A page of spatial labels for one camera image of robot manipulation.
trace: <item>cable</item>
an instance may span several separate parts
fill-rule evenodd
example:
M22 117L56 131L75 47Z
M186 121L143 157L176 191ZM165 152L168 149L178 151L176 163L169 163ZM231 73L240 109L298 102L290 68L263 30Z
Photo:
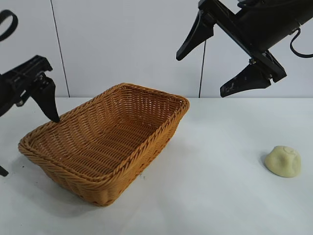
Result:
M300 29L300 28L297 28L296 31L298 31L297 34L294 36L294 38L293 38L292 41L290 42L290 49L292 50L292 52L293 52L296 56L299 56L299 57L301 57L301 58L313 58L313 54L308 54L308 55L301 54L301 53L297 52L297 51L293 48L292 43L293 43L293 41L294 41L297 37L299 37L299 35L300 35L300 33L301 33L301 29Z
M0 12L0 24L2 24L2 22L10 16L13 17L12 23L9 26L9 28L3 34L0 35L0 42L8 38L18 26L19 20L17 16L10 10L3 10Z
M237 4L237 6L242 8L242 9L248 9L248 10L270 10L270 9L274 9L274 8L288 6L291 4L297 4L300 1L301 0L290 0L290 1L286 1L284 3L269 5L269 6L251 6L250 4L257 3L260 1L259 0L257 0L257 1L256 0L245 0L245 1L239 2Z

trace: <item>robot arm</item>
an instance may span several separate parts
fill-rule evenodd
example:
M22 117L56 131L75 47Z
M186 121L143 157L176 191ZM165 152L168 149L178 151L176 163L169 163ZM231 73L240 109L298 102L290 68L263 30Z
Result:
M14 13L9 10L0 12L0 24L11 16L12 23L0 35L0 42L8 38L18 25L18 18ZM46 71L51 70L48 60L36 55L5 74L0 74L0 116L14 104L21 107L32 97L50 120L59 122L55 105L55 84L45 75Z
M238 6L241 10L234 14L219 0L199 1L194 25L176 55L177 60L182 60L212 37L215 24L225 31L251 59L242 72L221 87L222 97L267 88L271 79L278 82L286 77L284 68L268 49L295 31L298 33L291 41L291 50L303 58L313 57L295 51L292 46L301 32L300 26L313 17L312 0L241 0Z

